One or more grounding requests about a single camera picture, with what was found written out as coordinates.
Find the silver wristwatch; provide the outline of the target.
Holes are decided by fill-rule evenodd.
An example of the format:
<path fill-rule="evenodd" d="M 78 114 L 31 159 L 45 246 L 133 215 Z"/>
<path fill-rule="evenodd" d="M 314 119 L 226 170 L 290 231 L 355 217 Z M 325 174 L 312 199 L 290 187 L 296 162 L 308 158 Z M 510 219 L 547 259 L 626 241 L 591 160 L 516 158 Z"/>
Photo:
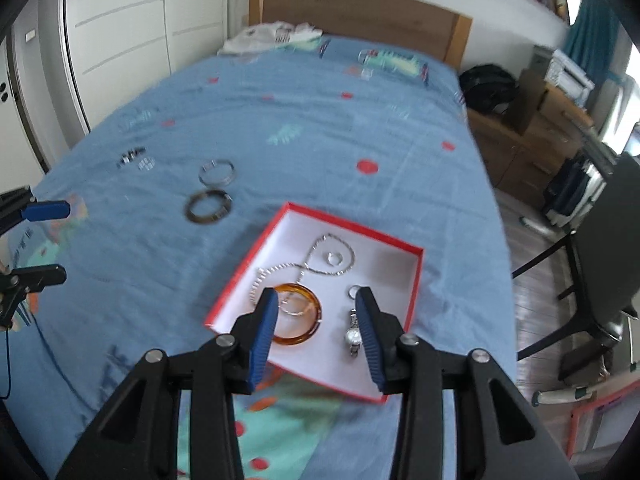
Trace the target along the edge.
<path fill-rule="evenodd" d="M 344 339 L 345 344 L 348 347 L 349 355 L 352 358 L 356 358 L 362 345 L 362 337 L 360 334 L 359 322 L 355 306 L 352 306 L 349 309 L 348 329 L 346 330 Z"/>

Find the thin silver wire bangle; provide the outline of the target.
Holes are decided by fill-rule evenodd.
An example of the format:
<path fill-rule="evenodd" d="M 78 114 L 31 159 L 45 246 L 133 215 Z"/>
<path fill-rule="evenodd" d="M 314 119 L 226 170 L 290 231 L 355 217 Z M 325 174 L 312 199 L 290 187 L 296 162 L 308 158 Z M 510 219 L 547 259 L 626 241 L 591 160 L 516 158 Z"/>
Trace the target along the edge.
<path fill-rule="evenodd" d="M 235 177 L 235 166 L 229 159 L 211 159 L 198 172 L 198 180 L 206 188 L 223 188 Z"/>

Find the dark brown bangle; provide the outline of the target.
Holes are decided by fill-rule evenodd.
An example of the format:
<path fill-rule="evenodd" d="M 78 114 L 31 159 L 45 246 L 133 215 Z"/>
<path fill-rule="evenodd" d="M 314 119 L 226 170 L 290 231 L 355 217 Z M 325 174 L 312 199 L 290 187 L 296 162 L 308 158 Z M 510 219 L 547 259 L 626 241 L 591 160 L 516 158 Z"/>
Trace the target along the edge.
<path fill-rule="evenodd" d="M 218 200 L 219 207 L 210 214 L 197 214 L 195 212 L 196 205 L 209 198 Z M 211 224 L 226 218 L 232 211 L 232 203 L 232 197 L 226 191 L 219 188 L 209 188 L 190 196 L 184 207 L 184 215 L 193 223 Z"/>

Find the amber orange bangle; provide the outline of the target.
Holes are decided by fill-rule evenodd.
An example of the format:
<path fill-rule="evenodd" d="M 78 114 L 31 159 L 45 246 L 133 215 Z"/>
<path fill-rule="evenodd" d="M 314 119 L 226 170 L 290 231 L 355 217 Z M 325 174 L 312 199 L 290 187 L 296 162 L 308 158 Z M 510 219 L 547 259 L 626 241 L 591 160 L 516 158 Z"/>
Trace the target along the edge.
<path fill-rule="evenodd" d="M 278 294 L 280 294 L 281 292 L 292 292 L 295 295 L 302 296 L 314 309 L 314 320 L 305 333 L 292 337 L 281 337 L 278 335 L 274 335 L 272 337 L 272 341 L 275 344 L 280 344 L 280 346 L 297 346 L 298 344 L 306 342 L 308 339 L 314 336 L 315 333 L 318 332 L 318 329 L 320 328 L 322 322 L 322 307 L 319 298 L 309 288 L 301 284 L 283 283 L 277 285 L 274 290 Z"/>

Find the red jewelry box tray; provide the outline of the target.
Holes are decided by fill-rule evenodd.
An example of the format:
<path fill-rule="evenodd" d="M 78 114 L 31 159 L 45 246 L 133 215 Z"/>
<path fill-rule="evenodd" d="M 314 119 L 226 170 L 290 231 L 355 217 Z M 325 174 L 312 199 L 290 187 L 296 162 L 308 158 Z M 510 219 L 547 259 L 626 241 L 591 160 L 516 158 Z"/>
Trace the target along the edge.
<path fill-rule="evenodd" d="M 360 287 L 370 288 L 380 308 L 408 327 L 420 285 L 424 251 L 361 224 L 320 210 L 284 204 L 270 220 L 207 315 L 218 334 L 254 310 L 262 290 L 301 284 L 319 298 L 318 332 L 297 346 L 273 343 L 273 366 L 322 387 L 371 403 L 385 398 L 370 377 L 366 356 L 352 358 L 345 344 L 348 312 Z M 274 334 L 305 333 L 314 309 L 292 292 L 279 294 Z"/>

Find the blue patterned bed sheet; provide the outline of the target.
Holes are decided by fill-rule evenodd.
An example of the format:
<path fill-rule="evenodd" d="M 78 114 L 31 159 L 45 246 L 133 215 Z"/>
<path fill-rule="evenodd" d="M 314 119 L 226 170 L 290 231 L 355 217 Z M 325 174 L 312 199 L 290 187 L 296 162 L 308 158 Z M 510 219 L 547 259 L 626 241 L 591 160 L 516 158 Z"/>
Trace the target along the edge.
<path fill-rule="evenodd" d="M 26 301 L 1 344 L 6 407 L 48 477 L 146 350 L 209 340 L 205 319 L 286 203 L 421 247 L 413 330 L 434 347 L 484 348 L 513 373 L 511 261 L 457 77 L 363 63 L 367 45 L 214 56 L 104 119 L 36 186 L 70 218 L 10 235 L 14 266 L 57 263 L 65 283 Z M 184 215 L 198 172 L 229 159 L 232 211 Z"/>

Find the white wardrobe doors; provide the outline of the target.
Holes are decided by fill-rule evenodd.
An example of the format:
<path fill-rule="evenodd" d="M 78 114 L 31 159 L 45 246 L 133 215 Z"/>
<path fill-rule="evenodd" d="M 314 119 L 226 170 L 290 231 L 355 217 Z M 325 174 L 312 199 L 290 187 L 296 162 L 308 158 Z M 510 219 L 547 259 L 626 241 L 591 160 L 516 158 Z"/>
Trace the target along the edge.
<path fill-rule="evenodd" d="M 94 128 L 227 37 L 228 0 L 64 0 L 70 69 Z"/>

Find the dark green chair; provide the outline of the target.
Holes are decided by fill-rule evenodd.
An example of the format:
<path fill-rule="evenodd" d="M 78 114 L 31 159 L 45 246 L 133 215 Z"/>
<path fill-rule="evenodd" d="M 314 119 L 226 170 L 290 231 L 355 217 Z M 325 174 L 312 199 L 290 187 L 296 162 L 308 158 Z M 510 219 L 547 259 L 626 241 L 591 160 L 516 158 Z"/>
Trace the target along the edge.
<path fill-rule="evenodd" d="M 512 272 L 517 278 L 564 250 L 572 284 L 558 298 L 575 297 L 563 326 L 518 352 L 525 360 L 578 333 L 591 340 L 562 356 L 562 382 L 602 358 L 623 339 L 623 317 L 638 318 L 632 298 L 639 290 L 639 159 L 621 154 L 610 180 L 576 230 L 570 231 Z"/>

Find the dark blue hanging bag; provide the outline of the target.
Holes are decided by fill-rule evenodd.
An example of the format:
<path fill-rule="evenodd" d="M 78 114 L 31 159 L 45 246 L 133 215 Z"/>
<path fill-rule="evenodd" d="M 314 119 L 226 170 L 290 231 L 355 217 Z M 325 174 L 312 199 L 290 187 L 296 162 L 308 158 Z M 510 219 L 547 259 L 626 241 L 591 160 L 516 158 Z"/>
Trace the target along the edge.
<path fill-rule="evenodd" d="M 602 174 L 586 155 L 565 159 L 542 193 L 541 211 L 552 226 L 562 229 L 589 210 L 603 185 Z"/>

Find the wooden drawer cabinet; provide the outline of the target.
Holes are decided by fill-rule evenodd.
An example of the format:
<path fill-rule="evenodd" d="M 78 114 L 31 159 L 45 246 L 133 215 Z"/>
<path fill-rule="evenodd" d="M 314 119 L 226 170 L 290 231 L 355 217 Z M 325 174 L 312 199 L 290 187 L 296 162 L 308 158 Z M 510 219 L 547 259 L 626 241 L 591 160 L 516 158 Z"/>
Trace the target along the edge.
<path fill-rule="evenodd" d="M 504 114 L 468 110 L 468 118 L 491 185 L 536 209 L 564 162 L 582 151 L 582 130 L 593 125 L 585 110 L 532 70 L 521 72 Z"/>

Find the black backpack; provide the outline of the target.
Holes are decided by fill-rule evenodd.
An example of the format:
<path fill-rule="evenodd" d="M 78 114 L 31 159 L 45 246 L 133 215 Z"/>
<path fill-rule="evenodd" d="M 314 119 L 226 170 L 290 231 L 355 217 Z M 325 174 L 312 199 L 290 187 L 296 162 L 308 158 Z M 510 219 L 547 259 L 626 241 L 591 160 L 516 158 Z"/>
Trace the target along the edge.
<path fill-rule="evenodd" d="M 490 114 L 498 106 L 509 105 L 518 94 L 518 81 L 496 64 L 469 68 L 459 76 L 467 108 Z"/>

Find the white printer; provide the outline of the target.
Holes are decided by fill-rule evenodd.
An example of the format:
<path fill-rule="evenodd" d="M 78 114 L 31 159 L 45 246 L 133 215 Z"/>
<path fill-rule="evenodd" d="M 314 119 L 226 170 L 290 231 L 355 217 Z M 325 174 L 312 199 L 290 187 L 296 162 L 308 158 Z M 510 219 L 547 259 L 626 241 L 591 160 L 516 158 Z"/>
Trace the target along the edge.
<path fill-rule="evenodd" d="M 594 88 L 586 72 L 560 49 L 535 46 L 529 68 L 584 108 Z"/>

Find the wooden headboard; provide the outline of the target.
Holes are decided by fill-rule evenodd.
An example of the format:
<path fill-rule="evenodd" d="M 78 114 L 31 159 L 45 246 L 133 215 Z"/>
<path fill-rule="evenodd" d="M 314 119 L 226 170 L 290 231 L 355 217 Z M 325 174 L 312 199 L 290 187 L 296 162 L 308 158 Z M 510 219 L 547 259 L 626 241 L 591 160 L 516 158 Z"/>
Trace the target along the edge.
<path fill-rule="evenodd" d="M 420 0 L 248 0 L 251 25 L 276 21 L 419 51 L 455 70 L 472 26 L 472 18 Z"/>

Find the right teal curtain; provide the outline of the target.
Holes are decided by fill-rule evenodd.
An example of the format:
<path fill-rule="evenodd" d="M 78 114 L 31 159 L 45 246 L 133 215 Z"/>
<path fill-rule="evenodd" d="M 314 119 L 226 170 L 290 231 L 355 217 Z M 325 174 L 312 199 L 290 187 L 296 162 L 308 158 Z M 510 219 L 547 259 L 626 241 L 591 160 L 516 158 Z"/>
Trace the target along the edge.
<path fill-rule="evenodd" d="M 605 0 L 580 0 L 563 51 L 594 84 L 605 81 L 619 28 L 620 20 Z"/>

